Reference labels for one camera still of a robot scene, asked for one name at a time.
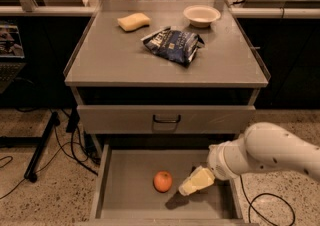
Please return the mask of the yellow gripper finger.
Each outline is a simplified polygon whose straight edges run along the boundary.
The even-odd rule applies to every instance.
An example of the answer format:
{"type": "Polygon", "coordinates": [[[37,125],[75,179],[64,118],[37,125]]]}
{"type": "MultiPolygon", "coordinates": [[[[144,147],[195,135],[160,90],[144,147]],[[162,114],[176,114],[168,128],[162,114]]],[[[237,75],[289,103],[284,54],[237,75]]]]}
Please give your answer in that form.
{"type": "Polygon", "coordinates": [[[214,184],[214,174],[205,167],[197,167],[179,186],[178,191],[183,196],[189,196],[214,184]]]}

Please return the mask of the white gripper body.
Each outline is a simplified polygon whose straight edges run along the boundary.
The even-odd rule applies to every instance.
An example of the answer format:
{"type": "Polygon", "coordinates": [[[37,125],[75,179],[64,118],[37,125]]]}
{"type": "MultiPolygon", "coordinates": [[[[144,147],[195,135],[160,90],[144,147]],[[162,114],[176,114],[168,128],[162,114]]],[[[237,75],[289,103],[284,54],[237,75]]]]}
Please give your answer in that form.
{"type": "Polygon", "coordinates": [[[234,179],[247,171],[247,154],[243,140],[209,146],[207,166],[220,180],[234,179]]]}

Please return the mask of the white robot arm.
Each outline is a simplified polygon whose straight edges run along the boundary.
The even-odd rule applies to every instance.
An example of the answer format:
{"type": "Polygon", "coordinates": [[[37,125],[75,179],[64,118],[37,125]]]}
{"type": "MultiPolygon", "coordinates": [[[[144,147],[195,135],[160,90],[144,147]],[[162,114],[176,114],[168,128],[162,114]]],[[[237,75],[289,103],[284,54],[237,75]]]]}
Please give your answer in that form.
{"type": "Polygon", "coordinates": [[[246,173],[293,170],[320,181],[320,148],[284,128],[260,122],[236,140],[209,146],[207,164],[197,167],[179,186],[183,196],[205,189],[216,179],[246,173]]]}

